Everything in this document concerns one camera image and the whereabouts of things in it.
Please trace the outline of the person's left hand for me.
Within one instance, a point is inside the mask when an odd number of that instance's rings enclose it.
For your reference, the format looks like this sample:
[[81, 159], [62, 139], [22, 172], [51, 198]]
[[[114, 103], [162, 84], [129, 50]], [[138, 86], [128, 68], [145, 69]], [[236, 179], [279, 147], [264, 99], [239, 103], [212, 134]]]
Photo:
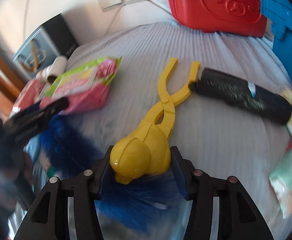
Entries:
[[28, 153], [23, 154], [23, 167], [21, 169], [10, 167], [0, 168], [0, 218], [4, 217], [5, 213], [15, 211], [17, 204], [15, 181], [21, 175], [28, 185], [34, 184], [32, 159]]

